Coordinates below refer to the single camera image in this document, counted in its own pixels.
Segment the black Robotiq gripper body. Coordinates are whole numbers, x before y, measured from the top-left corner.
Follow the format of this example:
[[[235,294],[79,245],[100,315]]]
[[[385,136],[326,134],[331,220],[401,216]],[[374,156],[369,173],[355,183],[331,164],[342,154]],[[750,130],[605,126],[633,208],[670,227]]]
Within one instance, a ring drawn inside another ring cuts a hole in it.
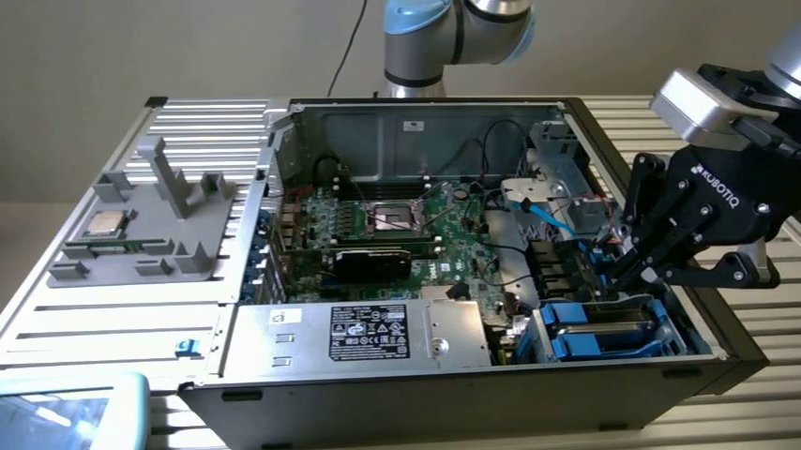
[[[742,151],[689,145],[673,153],[669,186],[690,183],[674,218],[702,216],[704,246],[770,241],[793,214],[793,160],[756,147]]]

